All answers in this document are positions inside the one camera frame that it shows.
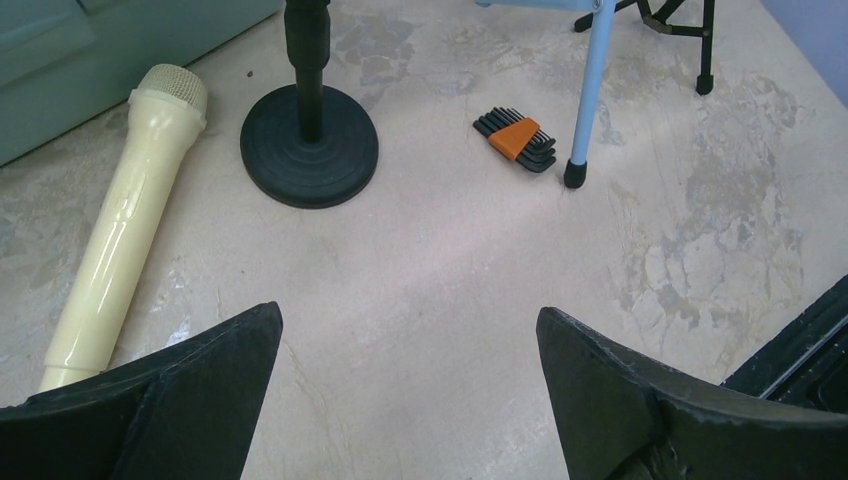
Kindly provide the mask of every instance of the black rubber tip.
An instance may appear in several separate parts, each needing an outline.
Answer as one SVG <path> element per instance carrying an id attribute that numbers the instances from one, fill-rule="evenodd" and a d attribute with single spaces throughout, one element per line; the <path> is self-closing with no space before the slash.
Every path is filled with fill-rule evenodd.
<path id="1" fill-rule="evenodd" d="M 569 158 L 568 165 L 565 166 L 565 175 L 563 176 L 563 180 L 565 180 L 565 188 L 574 190 L 582 187 L 583 182 L 586 181 L 586 171 L 588 170 L 588 167 L 588 163 L 575 165 L 571 163 L 571 159 Z"/>
<path id="2" fill-rule="evenodd" d="M 713 76 L 698 75 L 698 81 L 695 84 L 695 91 L 698 95 L 707 95 L 713 91 Z"/>
<path id="3" fill-rule="evenodd" d="M 324 87 L 323 137 L 305 142 L 297 118 L 297 89 L 265 95 L 241 129 L 248 175 L 272 198 L 298 208 L 328 208 L 362 191 L 377 168 L 377 131 L 356 100 Z"/>
<path id="4" fill-rule="evenodd" d="M 592 28 L 592 20 L 594 17 L 592 15 L 585 15 L 583 17 L 578 18 L 574 22 L 574 31 L 577 33 L 585 32 Z"/>

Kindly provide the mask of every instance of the microphone grille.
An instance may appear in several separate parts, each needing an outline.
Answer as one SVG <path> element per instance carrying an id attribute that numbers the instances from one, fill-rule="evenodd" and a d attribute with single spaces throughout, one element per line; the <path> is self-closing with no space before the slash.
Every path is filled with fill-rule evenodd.
<path id="1" fill-rule="evenodd" d="M 176 97 L 206 115 L 206 87 L 200 78 L 176 65 L 160 64 L 151 68 L 138 85 L 139 90 L 154 90 Z"/>

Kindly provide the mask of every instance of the stand pole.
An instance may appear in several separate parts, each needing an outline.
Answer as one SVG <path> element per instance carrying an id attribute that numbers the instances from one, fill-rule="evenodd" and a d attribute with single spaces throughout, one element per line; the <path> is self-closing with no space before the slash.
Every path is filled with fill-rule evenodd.
<path id="1" fill-rule="evenodd" d="M 701 40 L 701 74 L 695 87 L 699 95 L 713 91 L 713 24 L 715 0 L 704 0 L 704 38 Z"/>
<path id="2" fill-rule="evenodd" d="M 316 143 L 324 134 L 324 67 L 330 60 L 329 0 L 287 0 L 286 53 L 295 69 L 300 135 Z"/>
<path id="3" fill-rule="evenodd" d="M 324 73 L 321 70 L 297 70 L 297 117 L 300 136 L 316 143 L 324 134 Z"/>

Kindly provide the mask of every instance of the purple wall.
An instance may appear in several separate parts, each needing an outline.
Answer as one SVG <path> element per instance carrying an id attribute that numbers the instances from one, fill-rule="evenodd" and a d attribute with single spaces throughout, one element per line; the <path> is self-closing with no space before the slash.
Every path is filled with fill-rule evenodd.
<path id="1" fill-rule="evenodd" d="M 761 1 L 848 106 L 848 0 Z"/>

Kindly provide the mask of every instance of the light blue chair leg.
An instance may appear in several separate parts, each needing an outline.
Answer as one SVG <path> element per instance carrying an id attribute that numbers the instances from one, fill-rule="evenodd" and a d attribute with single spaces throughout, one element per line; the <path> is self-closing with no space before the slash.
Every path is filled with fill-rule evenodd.
<path id="1" fill-rule="evenodd" d="M 586 70 L 583 72 L 580 107 L 577 109 L 577 125 L 574 128 L 574 143 L 571 146 L 571 158 L 565 167 L 564 181 L 567 188 L 580 188 L 586 181 L 586 156 L 592 141 L 592 124 L 598 107 L 614 14 L 615 2 L 601 0 L 600 9 L 593 15 L 589 55 Z"/>
<path id="2" fill-rule="evenodd" d="M 580 107 L 577 109 L 574 143 L 571 146 L 571 158 L 565 167 L 564 178 L 567 188 L 580 188 L 586 181 L 586 156 L 592 140 L 592 124 L 595 121 L 595 110 L 598 106 L 598 95 L 604 76 L 604 65 L 615 14 L 615 0 L 476 0 L 476 3 L 481 7 L 501 4 L 594 12 L 589 55 L 586 60 L 586 70 L 583 73 L 583 88 L 580 92 Z"/>

